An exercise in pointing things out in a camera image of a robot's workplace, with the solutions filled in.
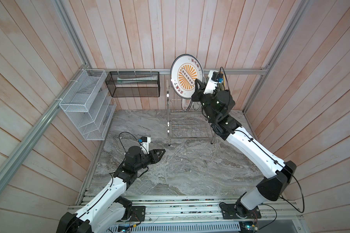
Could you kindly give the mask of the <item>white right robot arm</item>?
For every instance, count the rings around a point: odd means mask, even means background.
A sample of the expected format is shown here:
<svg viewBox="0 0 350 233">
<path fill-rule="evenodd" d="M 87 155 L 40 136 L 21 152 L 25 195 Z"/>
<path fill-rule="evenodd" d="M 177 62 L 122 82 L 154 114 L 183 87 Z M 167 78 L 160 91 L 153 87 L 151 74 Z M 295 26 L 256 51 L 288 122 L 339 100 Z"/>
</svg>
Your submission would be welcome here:
<svg viewBox="0 0 350 233">
<path fill-rule="evenodd" d="M 264 175 L 255 188 L 243 194 L 235 203 L 238 217 L 246 218 L 250 211 L 266 201 L 277 201 L 297 168 L 292 161 L 285 162 L 256 141 L 229 112 L 234 103 L 229 91 L 217 91 L 217 83 L 195 80 L 192 101 L 201 104 L 202 112 L 212 130 L 224 141 L 241 151 Z"/>
</svg>

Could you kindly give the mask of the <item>white plate with flower outline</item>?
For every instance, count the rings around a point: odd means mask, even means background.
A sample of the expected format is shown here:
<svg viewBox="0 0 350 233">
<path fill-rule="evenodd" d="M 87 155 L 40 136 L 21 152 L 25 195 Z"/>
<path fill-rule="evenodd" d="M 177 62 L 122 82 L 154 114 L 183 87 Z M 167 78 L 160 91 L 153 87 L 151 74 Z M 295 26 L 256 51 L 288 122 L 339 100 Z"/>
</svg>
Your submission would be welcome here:
<svg viewBox="0 0 350 233">
<path fill-rule="evenodd" d="M 202 106 L 202 103 L 201 102 L 193 102 L 192 106 L 193 106 L 193 109 L 195 111 L 199 111 L 201 106 Z"/>
</svg>

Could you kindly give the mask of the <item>orange sunburst plate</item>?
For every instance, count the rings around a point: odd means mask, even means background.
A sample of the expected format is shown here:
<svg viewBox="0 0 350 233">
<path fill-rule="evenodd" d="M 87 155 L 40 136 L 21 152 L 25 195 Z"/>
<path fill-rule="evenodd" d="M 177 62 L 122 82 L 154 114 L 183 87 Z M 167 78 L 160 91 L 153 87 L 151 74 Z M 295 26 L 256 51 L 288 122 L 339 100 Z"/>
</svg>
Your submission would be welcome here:
<svg viewBox="0 0 350 233">
<path fill-rule="evenodd" d="M 184 99 L 181 100 L 181 106 L 183 111 L 190 111 L 190 109 L 193 106 L 193 101 L 191 99 Z"/>
<path fill-rule="evenodd" d="M 203 68 L 190 54 L 178 56 L 172 64 L 170 81 L 175 93 L 183 99 L 191 99 L 195 92 L 196 79 L 203 81 Z"/>
</svg>

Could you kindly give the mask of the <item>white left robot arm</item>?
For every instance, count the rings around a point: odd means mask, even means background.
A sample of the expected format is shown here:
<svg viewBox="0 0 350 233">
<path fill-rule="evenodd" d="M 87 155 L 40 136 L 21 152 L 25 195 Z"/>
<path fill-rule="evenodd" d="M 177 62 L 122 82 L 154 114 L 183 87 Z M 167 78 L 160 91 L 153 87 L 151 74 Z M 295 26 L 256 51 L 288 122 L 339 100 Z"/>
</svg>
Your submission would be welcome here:
<svg viewBox="0 0 350 233">
<path fill-rule="evenodd" d="M 146 151 L 132 146 L 125 158 L 111 175 L 108 184 L 85 206 L 74 214 L 67 212 L 59 221 L 58 233 L 103 233 L 112 224 L 131 218 L 132 201 L 122 194 L 138 178 L 138 171 L 158 163 L 165 149 Z"/>
</svg>

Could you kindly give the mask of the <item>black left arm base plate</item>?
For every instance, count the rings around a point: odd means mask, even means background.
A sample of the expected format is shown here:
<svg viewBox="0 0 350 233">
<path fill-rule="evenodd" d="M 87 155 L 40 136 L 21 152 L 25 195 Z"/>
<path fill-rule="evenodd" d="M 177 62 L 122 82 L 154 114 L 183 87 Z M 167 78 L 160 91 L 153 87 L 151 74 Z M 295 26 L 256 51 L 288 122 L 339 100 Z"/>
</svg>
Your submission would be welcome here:
<svg viewBox="0 0 350 233">
<path fill-rule="evenodd" d="M 125 210 L 124 220 L 143 222 L 145 220 L 145 206 L 129 206 Z"/>
</svg>

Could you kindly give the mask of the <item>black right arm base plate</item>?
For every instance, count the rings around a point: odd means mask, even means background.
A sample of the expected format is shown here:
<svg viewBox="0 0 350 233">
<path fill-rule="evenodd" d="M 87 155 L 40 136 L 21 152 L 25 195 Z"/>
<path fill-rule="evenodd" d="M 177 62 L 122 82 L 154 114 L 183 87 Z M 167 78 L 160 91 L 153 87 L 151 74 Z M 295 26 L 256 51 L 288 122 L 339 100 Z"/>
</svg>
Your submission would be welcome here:
<svg viewBox="0 0 350 233">
<path fill-rule="evenodd" d="M 223 219 L 262 218 L 258 207 L 255 207 L 253 210 L 247 210 L 243 206 L 241 207 L 236 204 L 219 203 L 219 208 L 221 209 Z"/>
</svg>

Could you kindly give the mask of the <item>cat and stars orange-rim plate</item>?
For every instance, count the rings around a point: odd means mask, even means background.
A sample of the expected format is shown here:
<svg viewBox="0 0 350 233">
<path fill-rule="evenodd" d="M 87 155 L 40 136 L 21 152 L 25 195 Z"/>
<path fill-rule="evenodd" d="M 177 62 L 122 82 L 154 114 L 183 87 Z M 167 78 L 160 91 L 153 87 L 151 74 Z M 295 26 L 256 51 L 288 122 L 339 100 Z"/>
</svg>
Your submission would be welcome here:
<svg viewBox="0 0 350 233">
<path fill-rule="evenodd" d="M 218 91 L 225 90 L 226 89 L 225 85 L 226 85 L 225 84 L 225 76 L 222 72 L 219 72 L 219 74 L 218 74 L 218 87 L 217 87 Z"/>
</svg>

